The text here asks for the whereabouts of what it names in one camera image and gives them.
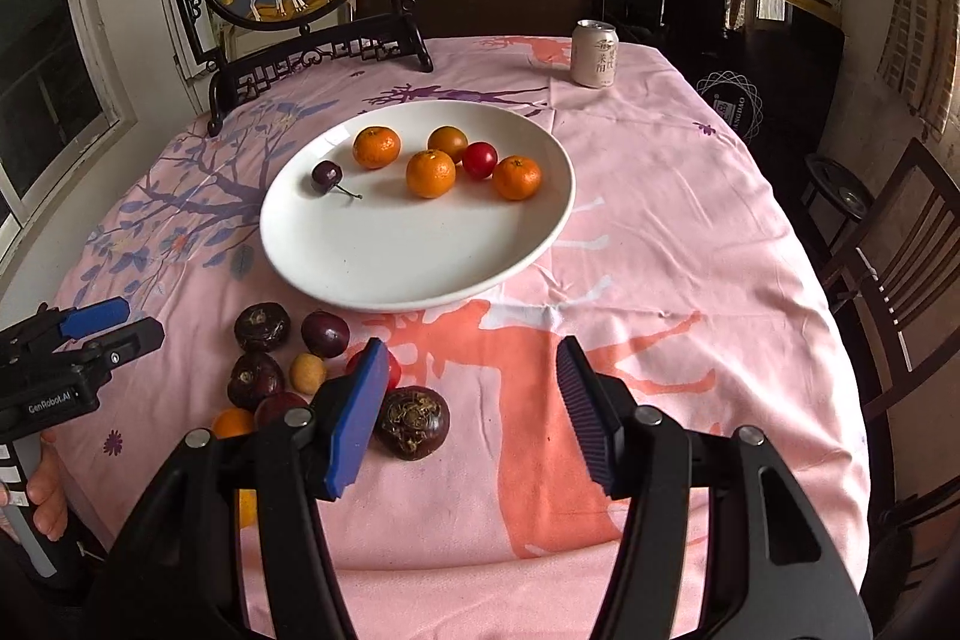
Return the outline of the person's left hand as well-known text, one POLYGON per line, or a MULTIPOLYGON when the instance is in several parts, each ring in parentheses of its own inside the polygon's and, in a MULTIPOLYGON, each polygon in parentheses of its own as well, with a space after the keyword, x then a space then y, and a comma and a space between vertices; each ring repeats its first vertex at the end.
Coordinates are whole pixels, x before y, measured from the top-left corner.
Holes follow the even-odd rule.
POLYGON ((26 484, 26 494, 36 505, 34 525, 50 542, 64 536, 68 523, 68 503, 62 481, 62 459, 55 450, 55 432, 46 430, 39 436, 41 459, 26 484))

